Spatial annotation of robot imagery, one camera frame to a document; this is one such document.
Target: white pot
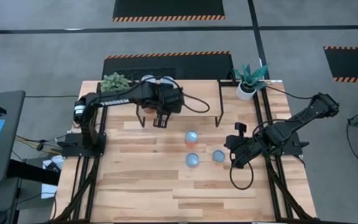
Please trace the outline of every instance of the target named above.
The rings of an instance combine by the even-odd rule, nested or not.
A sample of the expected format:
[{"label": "white pot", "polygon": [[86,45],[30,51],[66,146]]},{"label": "white pot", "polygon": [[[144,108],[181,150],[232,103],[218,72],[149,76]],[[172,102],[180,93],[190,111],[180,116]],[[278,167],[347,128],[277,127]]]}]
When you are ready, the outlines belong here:
[{"label": "white pot", "polygon": [[241,85],[241,83],[239,84],[239,86],[237,86],[237,90],[236,90],[237,97],[240,100],[250,100],[254,96],[256,90],[254,90],[252,93],[246,93],[241,90],[240,85]]}]

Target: white paper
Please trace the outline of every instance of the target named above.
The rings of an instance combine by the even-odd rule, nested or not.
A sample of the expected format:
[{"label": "white paper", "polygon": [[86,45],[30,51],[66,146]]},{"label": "white paper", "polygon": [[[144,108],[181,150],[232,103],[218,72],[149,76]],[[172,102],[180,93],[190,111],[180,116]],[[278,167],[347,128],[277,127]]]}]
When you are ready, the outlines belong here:
[{"label": "white paper", "polygon": [[[54,163],[56,163],[56,165],[59,167],[59,169],[61,170],[63,167],[63,157],[62,156],[53,156],[52,161],[54,161]],[[46,161],[42,161],[42,168],[46,169],[47,166],[49,164],[51,164],[51,160],[46,160]],[[49,184],[42,184],[42,189],[41,189],[41,193],[55,193],[57,191],[57,186],[54,185],[49,185]],[[53,194],[42,194],[41,198],[45,199],[45,198],[51,198],[54,197]]]}]

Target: wire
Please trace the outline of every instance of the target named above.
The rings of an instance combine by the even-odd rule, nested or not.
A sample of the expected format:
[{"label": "wire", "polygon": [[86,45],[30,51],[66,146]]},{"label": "wire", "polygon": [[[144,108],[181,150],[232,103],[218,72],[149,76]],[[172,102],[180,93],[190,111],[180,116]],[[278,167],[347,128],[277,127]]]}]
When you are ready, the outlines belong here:
[{"label": "wire", "polygon": [[232,155],[232,152],[230,152],[230,160],[232,161],[232,165],[230,166],[230,171],[229,171],[230,182],[231,182],[231,184],[232,184],[235,188],[237,188],[237,189],[239,189],[239,190],[247,190],[247,189],[250,188],[251,185],[254,183],[254,170],[253,170],[253,168],[252,168],[252,166],[251,166],[251,163],[250,163],[250,162],[247,163],[248,166],[249,166],[249,168],[250,168],[250,170],[251,170],[251,180],[250,180],[249,184],[248,184],[246,187],[239,187],[239,186],[237,186],[237,185],[234,183],[234,181],[233,181],[233,174],[232,174],[232,172],[233,172],[233,168],[234,168],[235,164],[236,164],[241,158],[243,158],[243,157],[246,155],[246,153],[244,153],[244,154],[241,155],[238,159],[236,159],[235,162],[233,162],[233,159],[231,158],[231,155]]},{"label": "wire", "polygon": [[[358,116],[358,114],[354,115],[354,116],[353,116],[352,118],[350,118],[349,120],[352,120],[352,119],[354,119],[354,118],[357,117],[357,116]],[[358,159],[358,155],[354,152],[353,147],[352,147],[352,144],[351,144],[351,140],[349,139],[349,126],[350,126],[350,124],[349,124],[349,122],[348,122],[348,123],[347,123],[347,126],[346,126],[346,138],[347,138],[347,143],[349,143],[349,147],[350,147],[350,149],[351,149],[353,155],[356,157],[356,159]]]},{"label": "wire", "polygon": [[210,107],[209,107],[209,104],[207,104],[207,102],[205,102],[205,101],[203,101],[203,100],[201,100],[201,99],[199,99],[199,98],[196,98],[196,97],[194,97],[194,96],[189,96],[189,95],[187,95],[187,94],[183,94],[183,95],[184,95],[184,96],[187,96],[187,97],[189,97],[189,98],[191,98],[191,99],[200,101],[200,102],[204,103],[204,104],[207,106],[207,109],[204,110],[204,111],[196,111],[196,110],[190,108],[189,106],[187,106],[186,104],[183,104],[183,106],[186,106],[187,109],[189,109],[189,110],[191,110],[192,112],[195,112],[195,113],[207,113],[207,112],[209,111]]},{"label": "wire", "polygon": [[[39,144],[34,144],[34,142],[26,141],[26,140],[23,140],[23,139],[18,138],[18,137],[16,137],[15,141],[18,141],[18,142],[20,142],[20,143],[26,144],[26,145],[28,145],[28,146],[29,146],[30,148],[32,148],[32,149],[37,149],[37,147],[38,147],[38,145],[39,145]],[[45,144],[45,143],[40,143],[40,144],[44,144],[44,145],[52,146],[52,147],[57,147],[57,146],[53,146],[53,145],[51,145],[51,144]],[[53,153],[53,154],[56,154],[56,155],[61,155],[60,152],[54,151],[53,149],[57,149],[57,150],[62,150],[62,149],[52,148],[52,147],[51,147],[50,150],[49,150],[50,153]]]},{"label": "wire", "polygon": [[40,195],[43,195],[43,194],[53,194],[53,195],[56,195],[56,192],[55,192],[55,193],[50,193],[50,192],[39,193],[39,194],[37,194],[37,195],[35,195],[35,196],[31,197],[31,198],[24,199],[24,200],[18,202],[17,205],[18,205],[18,204],[21,204],[21,203],[23,203],[23,202],[27,202],[27,201],[29,201],[29,200],[32,200],[32,199],[34,199],[34,198],[36,198],[36,197],[38,197],[38,196],[40,196]]},{"label": "wire", "polygon": [[20,159],[20,161],[22,161],[22,162],[23,162],[22,158],[20,158],[20,156],[18,156],[18,155],[16,154],[16,152],[15,152],[15,151],[13,151],[13,150],[12,150],[12,152],[13,152],[13,154],[15,154],[15,155],[17,156],[17,158],[19,158],[19,159]]},{"label": "wire", "polygon": [[304,168],[306,168],[306,164],[305,164],[305,162],[303,161],[303,159],[301,159],[299,156],[297,156],[297,155],[293,155],[293,156],[295,156],[295,158],[297,158],[299,161],[301,161],[301,163],[303,164],[303,167]]},{"label": "wire", "polygon": [[29,142],[25,142],[25,141],[22,141],[22,140],[20,140],[20,139],[15,139],[15,141],[18,141],[18,142],[21,142],[21,143],[23,143],[23,144],[26,144],[26,145],[28,145],[30,148],[32,148],[32,149],[37,149],[37,146],[34,146],[33,144],[31,144],[31,143],[29,143]]},{"label": "wire", "polygon": [[284,91],[278,90],[278,89],[273,88],[273,87],[270,87],[270,86],[266,86],[266,87],[267,87],[267,88],[271,88],[271,89],[276,90],[276,91],[279,91],[280,93],[284,93],[284,94],[286,94],[286,95],[288,95],[288,96],[292,96],[292,97],[294,97],[294,98],[296,98],[296,99],[301,99],[301,100],[310,100],[310,99],[312,99],[312,98],[313,98],[313,97],[300,97],[300,96],[294,96],[294,95],[292,95],[292,94],[289,94],[289,93],[287,93],[287,92],[284,92]]},{"label": "wire", "polygon": [[67,97],[77,97],[76,95],[67,95],[67,96],[25,96],[26,98],[67,98]]},{"label": "wire", "polygon": [[56,211],[57,211],[56,193],[57,193],[57,191],[55,192],[55,195],[53,197],[53,203],[55,204],[55,206],[54,206],[55,211],[53,212],[53,217],[51,218],[51,220],[55,219],[55,217],[56,217]]},{"label": "wire", "polygon": [[41,139],[41,140],[31,140],[31,139],[23,138],[22,136],[16,135],[16,137],[19,137],[19,138],[21,138],[21,139],[23,139],[23,140],[30,141],[30,142],[38,142],[38,143],[45,143],[45,142],[54,141],[55,139],[60,139],[60,138],[65,137],[65,136],[66,136],[66,134],[61,135],[61,136],[59,136],[59,137],[55,137],[55,138],[50,139],[50,140],[45,140],[45,139]]}]

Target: potted plant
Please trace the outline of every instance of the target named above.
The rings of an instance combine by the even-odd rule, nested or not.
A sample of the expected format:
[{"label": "potted plant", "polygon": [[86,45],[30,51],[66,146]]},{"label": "potted plant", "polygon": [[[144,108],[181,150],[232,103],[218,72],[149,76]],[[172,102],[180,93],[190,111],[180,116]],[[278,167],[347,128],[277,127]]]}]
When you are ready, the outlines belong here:
[{"label": "potted plant", "polygon": [[110,76],[105,75],[100,86],[102,92],[126,89],[129,89],[129,80],[117,72],[114,72],[114,74]]},{"label": "potted plant", "polygon": [[266,74],[267,65],[258,68],[253,74],[251,74],[249,64],[247,67],[243,64],[242,71],[244,74],[241,74],[237,69],[234,69],[236,78],[241,79],[241,82],[236,90],[236,95],[240,98],[240,100],[250,100],[257,90],[260,90],[267,85],[265,82],[259,81]]}]

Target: black cable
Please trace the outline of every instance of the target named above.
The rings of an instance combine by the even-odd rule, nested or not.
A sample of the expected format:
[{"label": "black cable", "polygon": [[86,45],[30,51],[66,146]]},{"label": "black cable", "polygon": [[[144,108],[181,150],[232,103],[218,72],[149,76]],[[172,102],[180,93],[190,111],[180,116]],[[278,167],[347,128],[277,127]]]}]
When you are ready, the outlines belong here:
[{"label": "black cable", "polygon": [[[354,116],[353,116],[352,118],[350,118],[349,120],[352,120],[352,119],[354,119],[354,118],[357,117],[357,116],[358,116],[358,114],[354,115]],[[349,147],[350,147],[350,149],[351,149],[353,155],[356,157],[356,159],[358,159],[358,155],[354,152],[353,147],[352,147],[352,144],[351,144],[351,140],[349,139],[349,126],[350,126],[350,124],[349,124],[349,122],[348,122],[348,123],[347,123],[347,126],[346,126],[346,138],[347,138],[347,142],[349,143]]]},{"label": "black cable", "polygon": [[[262,122],[261,124],[259,124],[258,126],[256,126],[256,127],[254,128],[254,130],[252,131],[252,139],[253,139],[253,141],[252,141],[251,147],[248,147],[249,149],[252,149],[252,147],[254,146],[254,144],[255,144],[255,142],[256,142],[256,141],[255,141],[255,139],[256,139],[256,138],[255,138],[255,132],[256,132],[256,130],[257,130],[259,127],[263,126],[265,123],[269,123],[269,122],[273,122],[273,121],[294,122],[294,121],[289,121],[289,120],[287,120],[287,119],[270,119],[270,120],[268,120],[268,121]],[[251,180],[250,180],[249,184],[248,184],[246,187],[239,187],[239,186],[237,186],[237,185],[234,183],[233,178],[232,178],[232,170],[233,170],[235,164],[237,164],[237,162],[238,162],[241,158],[243,158],[243,157],[247,154],[247,152],[243,153],[243,155],[241,155],[239,158],[237,158],[234,162],[233,162],[233,159],[232,159],[231,155],[233,154],[233,151],[235,151],[238,147],[242,146],[243,143],[244,143],[244,142],[242,142],[242,143],[240,143],[240,144],[234,146],[234,147],[233,147],[233,150],[230,151],[230,160],[231,160],[231,162],[232,162],[232,165],[230,166],[230,170],[229,170],[229,178],[230,178],[231,184],[232,184],[235,188],[237,188],[237,189],[239,189],[239,190],[247,190],[248,188],[251,187],[251,185],[252,185],[253,182],[254,182],[254,170],[253,170],[253,168],[252,168],[250,162],[248,162],[247,164],[249,165],[249,168],[250,168],[250,170],[251,170]]]},{"label": "black cable", "polygon": [[23,162],[22,158],[20,158],[20,156],[18,156],[18,155],[16,154],[16,152],[15,152],[15,151],[13,151],[13,150],[12,150],[12,152],[13,152],[13,154],[15,154],[15,155],[17,156],[17,158],[19,158],[19,159],[20,159],[20,161],[22,161],[22,162]]},{"label": "black cable", "polygon": [[73,190],[71,191],[71,200],[70,201],[72,201],[74,198],[74,191],[75,191],[75,185],[77,182],[78,168],[80,167],[80,161],[81,161],[81,157],[78,157],[77,166],[75,168],[74,184],[73,184]]},{"label": "black cable", "polygon": [[25,96],[26,98],[67,98],[67,97],[77,97],[75,95],[67,95],[67,96]]},{"label": "black cable", "polygon": [[244,154],[241,155],[238,159],[236,159],[235,162],[233,162],[233,159],[231,158],[231,154],[232,154],[232,152],[230,152],[230,160],[232,161],[232,165],[230,166],[230,171],[229,171],[230,182],[231,182],[231,184],[232,184],[235,188],[237,188],[237,189],[239,189],[239,190],[247,190],[247,189],[250,188],[251,185],[254,183],[254,170],[253,170],[253,168],[252,168],[252,166],[251,166],[251,163],[250,163],[250,162],[247,163],[248,166],[249,166],[249,168],[250,168],[250,170],[251,170],[251,180],[250,180],[249,184],[248,184],[246,187],[239,187],[239,186],[237,186],[237,185],[234,183],[234,181],[233,181],[232,172],[233,172],[234,165],[235,165],[241,158],[243,158],[243,157],[246,155],[246,153],[244,153]]},{"label": "black cable", "polygon": [[50,146],[50,147],[53,147],[52,149],[57,149],[57,150],[62,150],[62,148],[60,146],[54,146],[54,145],[51,145],[51,144],[46,144],[46,143],[41,143],[43,144],[44,146]]},{"label": "black cable", "polygon": [[304,168],[306,168],[306,164],[305,164],[305,162],[303,161],[303,159],[301,159],[299,156],[297,156],[297,155],[293,155],[293,156],[295,156],[295,158],[297,158],[299,161],[301,161],[301,163],[303,164],[303,167]]},{"label": "black cable", "polygon": [[190,108],[189,106],[187,106],[186,104],[184,104],[183,106],[185,106],[187,109],[189,109],[189,110],[191,110],[192,112],[195,112],[195,113],[207,113],[207,112],[209,111],[210,107],[209,107],[209,104],[207,104],[207,102],[205,102],[205,101],[203,101],[203,100],[201,100],[201,99],[199,99],[199,98],[196,98],[196,97],[194,97],[194,96],[189,96],[189,95],[187,95],[187,94],[183,94],[183,95],[184,95],[184,96],[187,96],[187,97],[189,97],[189,98],[191,98],[191,99],[200,101],[200,102],[204,103],[204,104],[207,106],[207,109],[204,110],[204,111],[196,111],[196,110]]},{"label": "black cable", "polygon": [[286,94],[286,95],[288,95],[288,96],[292,96],[292,97],[294,97],[294,98],[296,98],[296,99],[301,99],[301,100],[310,100],[310,99],[312,99],[312,98],[313,98],[313,97],[300,97],[300,96],[294,96],[294,95],[292,95],[292,94],[290,94],[290,93],[287,93],[287,92],[284,92],[284,91],[278,90],[278,89],[273,88],[273,87],[270,87],[270,86],[266,86],[266,87],[267,87],[267,88],[271,88],[271,89],[276,90],[276,91],[279,91],[280,93],[284,93],[284,94]]}]

